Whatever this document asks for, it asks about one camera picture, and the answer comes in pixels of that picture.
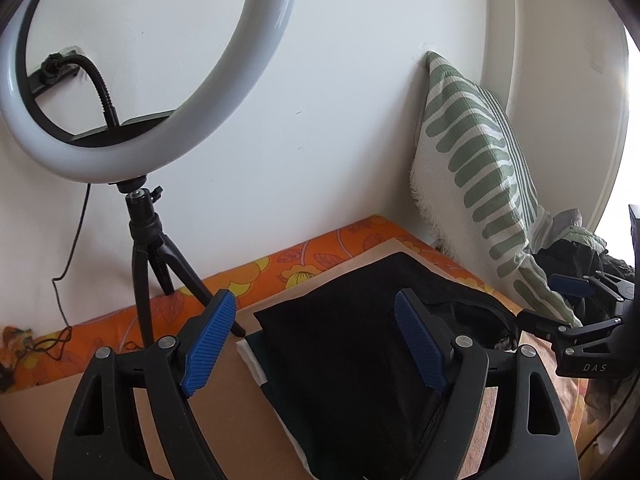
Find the green white patterned pillow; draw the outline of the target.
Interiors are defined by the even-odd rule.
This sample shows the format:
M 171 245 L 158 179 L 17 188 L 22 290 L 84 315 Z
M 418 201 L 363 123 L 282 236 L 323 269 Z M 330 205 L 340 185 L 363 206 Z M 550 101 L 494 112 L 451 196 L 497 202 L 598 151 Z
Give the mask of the green white patterned pillow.
M 552 219 L 506 113 L 446 58 L 425 57 L 427 90 L 411 192 L 445 252 L 520 307 L 576 327 L 534 258 Z

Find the black gooseneck phone holder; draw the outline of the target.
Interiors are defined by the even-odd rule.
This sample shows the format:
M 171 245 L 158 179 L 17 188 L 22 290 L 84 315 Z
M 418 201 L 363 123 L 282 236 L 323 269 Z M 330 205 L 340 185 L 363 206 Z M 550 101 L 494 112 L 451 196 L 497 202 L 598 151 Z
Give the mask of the black gooseneck phone holder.
M 54 52 L 27 76 L 28 102 L 52 136 L 82 148 L 124 143 L 160 125 L 170 114 L 117 115 L 96 64 L 77 49 Z

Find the black mini tripod stand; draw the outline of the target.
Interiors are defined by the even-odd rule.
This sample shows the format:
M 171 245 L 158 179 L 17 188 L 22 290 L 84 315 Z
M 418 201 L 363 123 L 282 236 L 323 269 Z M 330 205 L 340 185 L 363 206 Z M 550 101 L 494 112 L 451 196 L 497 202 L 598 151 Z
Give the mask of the black mini tripod stand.
M 154 341 L 151 311 L 149 270 L 153 271 L 165 296 L 176 289 L 171 273 L 182 281 L 186 289 L 206 307 L 214 294 L 206 287 L 176 244 L 164 232 L 160 215 L 154 204 L 162 197 L 158 186 L 149 190 L 146 177 L 141 176 L 116 183 L 119 193 L 125 196 L 129 214 L 129 233 L 132 239 L 131 272 L 134 300 L 138 315 L 143 347 Z

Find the orange floral bed sheet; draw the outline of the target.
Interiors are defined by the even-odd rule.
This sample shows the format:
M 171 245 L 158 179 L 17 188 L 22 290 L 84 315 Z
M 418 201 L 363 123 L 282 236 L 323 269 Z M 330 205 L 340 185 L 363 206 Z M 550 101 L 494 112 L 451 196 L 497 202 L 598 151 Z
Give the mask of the orange floral bed sheet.
M 344 228 L 299 243 L 242 266 L 206 278 L 211 292 L 228 289 L 241 309 L 306 292 L 311 286 L 362 266 L 375 254 L 401 249 L 430 270 L 467 288 L 495 297 L 512 313 L 518 304 L 465 270 L 420 238 L 382 216 L 371 216 Z M 13 384 L 1 390 L 1 420 L 29 425 L 56 413 L 56 401 L 67 403 L 64 387 L 83 372 L 92 352 L 106 344 L 117 351 L 132 351 L 141 344 L 134 307 L 86 318 L 73 328 L 70 342 L 58 344 L 50 354 L 29 353 L 16 361 Z

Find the stack of folded clothes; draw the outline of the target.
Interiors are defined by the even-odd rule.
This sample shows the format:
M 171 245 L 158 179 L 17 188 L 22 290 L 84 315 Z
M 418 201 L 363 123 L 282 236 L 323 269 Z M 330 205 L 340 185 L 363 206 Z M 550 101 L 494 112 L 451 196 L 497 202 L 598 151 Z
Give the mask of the stack of folded clothes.
M 319 479 L 314 362 L 298 340 L 265 330 L 247 335 L 236 350 L 277 414 L 307 474 Z

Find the black sheer garment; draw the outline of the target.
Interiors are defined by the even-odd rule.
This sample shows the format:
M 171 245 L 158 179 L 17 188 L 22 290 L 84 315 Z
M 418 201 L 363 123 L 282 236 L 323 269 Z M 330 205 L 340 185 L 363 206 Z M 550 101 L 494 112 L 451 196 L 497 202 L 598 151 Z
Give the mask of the black sheer garment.
M 426 445 L 440 397 L 424 385 L 394 315 L 410 288 L 457 334 L 512 350 L 521 332 L 495 297 L 446 280 L 404 252 L 256 313 L 314 362 L 319 479 L 403 479 Z

